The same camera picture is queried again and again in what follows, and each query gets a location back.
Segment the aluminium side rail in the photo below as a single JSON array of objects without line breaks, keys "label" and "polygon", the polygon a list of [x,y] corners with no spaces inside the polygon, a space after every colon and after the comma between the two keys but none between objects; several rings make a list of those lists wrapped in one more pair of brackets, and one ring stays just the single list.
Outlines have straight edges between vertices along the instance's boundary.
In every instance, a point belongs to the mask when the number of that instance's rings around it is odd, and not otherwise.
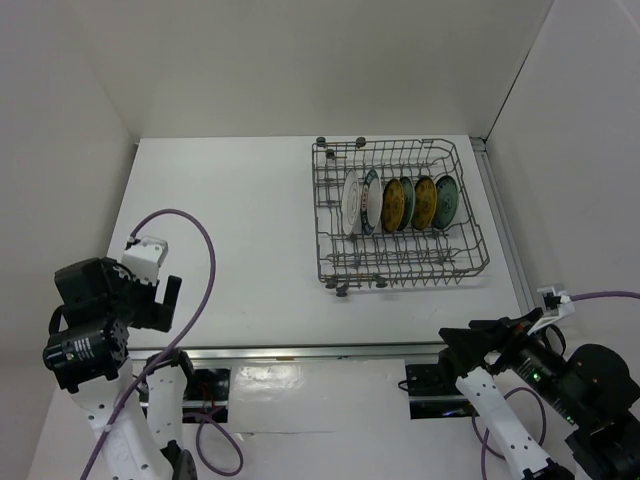
[{"label": "aluminium side rail", "polygon": [[490,162],[486,142],[480,137],[470,137],[470,143],[489,201],[518,305],[521,312],[526,313],[532,310],[536,304],[507,217],[505,203]]}]

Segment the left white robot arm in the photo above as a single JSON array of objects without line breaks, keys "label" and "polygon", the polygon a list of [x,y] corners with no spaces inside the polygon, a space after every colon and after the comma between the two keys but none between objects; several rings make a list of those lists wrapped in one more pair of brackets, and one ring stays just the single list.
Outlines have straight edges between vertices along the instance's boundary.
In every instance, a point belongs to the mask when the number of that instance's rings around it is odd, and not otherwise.
[{"label": "left white robot arm", "polygon": [[156,286],[104,257],[60,269],[54,282],[62,303],[49,323],[43,361],[93,430],[90,458],[103,458],[114,479],[196,478],[181,432],[182,400],[198,377],[188,355],[179,348],[153,355],[150,372],[135,375],[127,347],[131,328],[171,328],[181,278],[170,276],[156,302]]}]

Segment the aluminium front rail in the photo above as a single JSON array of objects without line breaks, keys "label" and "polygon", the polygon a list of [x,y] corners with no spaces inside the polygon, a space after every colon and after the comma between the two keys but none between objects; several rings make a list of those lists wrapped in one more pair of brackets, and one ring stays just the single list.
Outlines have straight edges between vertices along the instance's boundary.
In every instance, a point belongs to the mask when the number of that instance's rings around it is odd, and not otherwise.
[{"label": "aluminium front rail", "polygon": [[401,342],[382,344],[332,344],[294,346],[183,347],[194,362],[231,361],[301,361],[301,360],[361,360],[438,357],[445,348],[443,342]]}]

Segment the yellow patterned plate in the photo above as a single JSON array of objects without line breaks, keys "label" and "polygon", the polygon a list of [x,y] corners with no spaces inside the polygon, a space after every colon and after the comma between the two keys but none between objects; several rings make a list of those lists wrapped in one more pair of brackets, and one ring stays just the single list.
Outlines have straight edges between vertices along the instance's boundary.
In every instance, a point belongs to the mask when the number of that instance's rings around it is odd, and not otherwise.
[{"label": "yellow patterned plate", "polygon": [[391,179],[383,193],[383,209],[381,214],[382,228],[385,232],[398,229],[404,213],[404,189],[399,179]]},{"label": "yellow patterned plate", "polygon": [[437,189],[432,177],[423,176],[415,184],[415,207],[412,227],[424,230],[432,222],[437,208]]}]

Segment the white plate with rings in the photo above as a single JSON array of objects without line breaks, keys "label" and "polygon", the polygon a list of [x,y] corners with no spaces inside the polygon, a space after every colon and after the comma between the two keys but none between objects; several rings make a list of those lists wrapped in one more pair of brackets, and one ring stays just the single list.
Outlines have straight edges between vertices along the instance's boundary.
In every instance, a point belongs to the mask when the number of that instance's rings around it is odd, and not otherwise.
[{"label": "white plate with rings", "polygon": [[341,196],[342,231],[344,235],[350,236],[359,218],[359,181],[355,170],[349,170],[345,177]]}]

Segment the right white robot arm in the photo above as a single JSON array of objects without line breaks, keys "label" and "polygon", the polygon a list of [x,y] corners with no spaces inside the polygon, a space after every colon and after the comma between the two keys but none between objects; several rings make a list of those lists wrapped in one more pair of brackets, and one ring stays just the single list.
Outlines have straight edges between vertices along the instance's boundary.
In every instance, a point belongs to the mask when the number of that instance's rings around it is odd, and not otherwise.
[{"label": "right white robot arm", "polygon": [[514,479],[570,479],[573,474],[532,439],[498,390],[493,378],[505,370],[574,426],[566,443],[589,478],[638,478],[639,421],[630,408],[639,399],[639,386],[625,361],[598,344],[584,344],[564,359],[537,338],[534,327],[542,316],[536,308],[520,318],[441,328],[446,347],[439,354],[438,384],[470,401]]}]

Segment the green patterned plate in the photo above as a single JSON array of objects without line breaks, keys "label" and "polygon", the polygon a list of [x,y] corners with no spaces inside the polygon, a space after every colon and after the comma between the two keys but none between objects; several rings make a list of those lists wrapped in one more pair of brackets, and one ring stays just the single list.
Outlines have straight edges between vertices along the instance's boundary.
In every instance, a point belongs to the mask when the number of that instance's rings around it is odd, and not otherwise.
[{"label": "green patterned plate", "polygon": [[404,209],[398,230],[404,230],[411,222],[415,209],[415,188],[411,179],[407,176],[400,178],[404,194]]},{"label": "green patterned plate", "polygon": [[458,185],[450,175],[442,176],[436,182],[437,205],[432,226],[443,230],[453,221],[459,205]]}]

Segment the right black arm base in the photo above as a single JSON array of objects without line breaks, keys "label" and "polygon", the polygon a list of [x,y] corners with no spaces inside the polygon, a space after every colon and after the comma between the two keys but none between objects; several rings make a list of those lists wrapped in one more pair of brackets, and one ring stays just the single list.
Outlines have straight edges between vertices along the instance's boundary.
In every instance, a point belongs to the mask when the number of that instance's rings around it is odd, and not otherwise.
[{"label": "right black arm base", "polygon": [[470,402],[439,364],[409,364],[405,373],[397,387],[408,395],[412,420],[464,418],[473,413]]}]

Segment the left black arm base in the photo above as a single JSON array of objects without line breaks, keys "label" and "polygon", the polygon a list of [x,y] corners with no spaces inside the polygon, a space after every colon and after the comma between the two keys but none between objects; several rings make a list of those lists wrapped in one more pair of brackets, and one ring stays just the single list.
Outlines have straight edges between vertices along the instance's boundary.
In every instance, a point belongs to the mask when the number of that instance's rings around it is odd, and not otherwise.
[{"label": "left black arm base", "polygon": [[230,368],[198,368],[183,396],[183,413],[211,415],[220,424],[228,422]]}]

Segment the white plate blue rim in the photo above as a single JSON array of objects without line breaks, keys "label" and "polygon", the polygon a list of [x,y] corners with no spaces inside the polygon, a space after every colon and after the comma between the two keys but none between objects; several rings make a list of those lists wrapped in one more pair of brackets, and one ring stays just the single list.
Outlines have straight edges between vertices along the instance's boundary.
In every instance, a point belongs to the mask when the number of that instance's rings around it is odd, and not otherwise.
[{"label": "white plate blue rim", "polygon": [[382,211],[383,189],[378,172],[370,169],[364,177],[361,191],[360,218],[364,235],[371,235],[377,227]]}]

